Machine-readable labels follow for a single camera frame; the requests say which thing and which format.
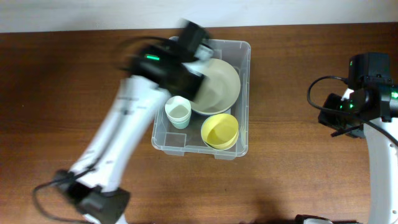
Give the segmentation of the cream cup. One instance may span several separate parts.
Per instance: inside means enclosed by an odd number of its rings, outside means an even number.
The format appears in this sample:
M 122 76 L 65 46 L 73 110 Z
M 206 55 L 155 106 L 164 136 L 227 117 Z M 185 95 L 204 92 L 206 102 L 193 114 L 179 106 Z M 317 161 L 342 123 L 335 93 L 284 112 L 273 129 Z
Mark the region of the cream cup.
M 191 104 L 181 96 L 173 96 L 166 102 L 164 109 L 167 116 L 183 118 L 190 115 Z

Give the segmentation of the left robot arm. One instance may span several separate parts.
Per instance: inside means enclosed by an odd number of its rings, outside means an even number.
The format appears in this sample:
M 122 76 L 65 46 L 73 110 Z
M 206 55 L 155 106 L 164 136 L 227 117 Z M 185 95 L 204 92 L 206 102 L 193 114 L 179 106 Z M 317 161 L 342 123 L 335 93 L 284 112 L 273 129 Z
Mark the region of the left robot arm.
M 187 22 L 175 40 L 142 36 L 120 44 L 144 46 L 123 66 L 127 77 L 92 142 L 53 184 L 82 215 L 83 223 L 125 223 L 130 194 L 120 188 L 124 170 L 156 112 L 172 96 L 193 101 L 213 55 L 209 33 Z

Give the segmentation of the beige plate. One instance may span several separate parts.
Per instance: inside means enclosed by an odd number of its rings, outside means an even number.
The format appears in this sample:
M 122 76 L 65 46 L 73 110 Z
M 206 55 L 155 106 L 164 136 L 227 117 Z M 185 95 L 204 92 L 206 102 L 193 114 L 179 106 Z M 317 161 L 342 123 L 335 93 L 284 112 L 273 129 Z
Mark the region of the beige plate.
M 210 116 L 210 115 L 224 113 L 235 105 L 235 103 L 227 104 L 224 103 L 223 101 L 215 101 L 215 100 L 202 101 L 198 103 L 191 101 L 190 104 L 194 112 L 203 116 Z
M 193 102 L 223 101 L 233 104 L 241 90 L 239 73 L 224 60 L 212 58 L 203 71 L 205 81 Z

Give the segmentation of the grey cup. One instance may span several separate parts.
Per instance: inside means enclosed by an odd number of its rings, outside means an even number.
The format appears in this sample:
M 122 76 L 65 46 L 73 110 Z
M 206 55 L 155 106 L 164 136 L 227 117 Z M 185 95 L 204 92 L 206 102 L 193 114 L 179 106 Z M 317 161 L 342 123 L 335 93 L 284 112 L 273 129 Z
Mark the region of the grey cup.
M 186 116 L 186 117 L 183 117 L 183 118 L 173 118 L 171 116 L 168 116 L 167 118 L 169 119 L 169 121 L 171 123 L 185 123 L 185 122 L 188 122 L 190 120 L 190 116 Z

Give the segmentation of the yellow bowl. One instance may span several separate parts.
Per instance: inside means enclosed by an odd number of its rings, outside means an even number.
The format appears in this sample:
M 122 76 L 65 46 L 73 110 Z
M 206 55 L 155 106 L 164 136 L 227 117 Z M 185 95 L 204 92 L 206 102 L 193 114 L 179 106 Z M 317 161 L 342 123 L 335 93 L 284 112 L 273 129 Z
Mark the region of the yellow bowl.
M 210 116 L 201 127 L 201 138 L 206 145 L 224 151 L 231 148 L 239 137 L 238 120 L 231 114 Z

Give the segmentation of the green cup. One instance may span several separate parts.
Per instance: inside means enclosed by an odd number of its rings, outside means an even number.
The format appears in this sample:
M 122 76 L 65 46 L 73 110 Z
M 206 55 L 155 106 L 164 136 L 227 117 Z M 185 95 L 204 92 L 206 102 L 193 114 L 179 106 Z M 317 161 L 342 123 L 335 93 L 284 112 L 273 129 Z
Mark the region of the green cup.
M 171 121 L 172 125 L 177 129 L 185 129 L 189 125 L 189 120 L 182 121 L 182 122 L 174 122 Z

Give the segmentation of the clear plastic storage bin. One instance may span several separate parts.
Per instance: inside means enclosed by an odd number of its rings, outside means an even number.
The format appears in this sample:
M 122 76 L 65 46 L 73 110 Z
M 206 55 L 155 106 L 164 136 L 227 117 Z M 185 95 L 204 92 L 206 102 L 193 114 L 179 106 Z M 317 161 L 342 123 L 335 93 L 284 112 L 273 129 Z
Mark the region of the clear plastic storage bin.
M 200 130 L 208 118 L 193 112 L 189 125 L 185 129 L 175 128 L 167 118 L 164 108 L 158 110 L 152 132 L 152 145 L 166 154 L 183 156 L 186 152 L 212 154 L 216 159 L 233 160 L 244 156 L 249 141 L 249 82 L 251 46 L 239 40 L 210 40 L 214 48 L 214 58 L 224 60 L 239 73 L 241 90 L 235 105 L 226 111 L 239 123 L 239 137 L 236 143 L 225 151 L 216 151 L 206 146 Z

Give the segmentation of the sage green bowl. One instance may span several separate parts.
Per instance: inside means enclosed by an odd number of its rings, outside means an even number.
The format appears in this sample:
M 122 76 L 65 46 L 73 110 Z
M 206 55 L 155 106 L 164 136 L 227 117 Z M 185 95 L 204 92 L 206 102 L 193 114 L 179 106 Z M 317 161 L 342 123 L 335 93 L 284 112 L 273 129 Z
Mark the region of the sage green bowl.
M 203 143 L 204 143 L 206 146 L 208 146 L 208 147 L 212 148 L 213 150 L 216 150 L 216 151 L 224 151 L 224 149 L 217 149 L 217 148 L 215 148 L 215 147 L 211 146 L 211 145 L 210 145 L 210 144 L 208 144 L 206 141 L 203 141 Z

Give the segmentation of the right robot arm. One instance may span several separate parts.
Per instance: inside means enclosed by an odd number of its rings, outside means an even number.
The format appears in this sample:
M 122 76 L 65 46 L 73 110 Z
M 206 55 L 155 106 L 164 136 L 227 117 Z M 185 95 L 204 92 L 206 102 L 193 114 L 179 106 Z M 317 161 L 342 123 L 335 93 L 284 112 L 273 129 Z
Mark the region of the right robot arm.
M 397 84 L 388 54 L 368 52 L 349 60 L 347 89 L 331 93 L 319 106 L 318 122 L 334 129 L 333 137 L 366 140 L 369 153 L 371 205 L 369 223 L 397 223 Z

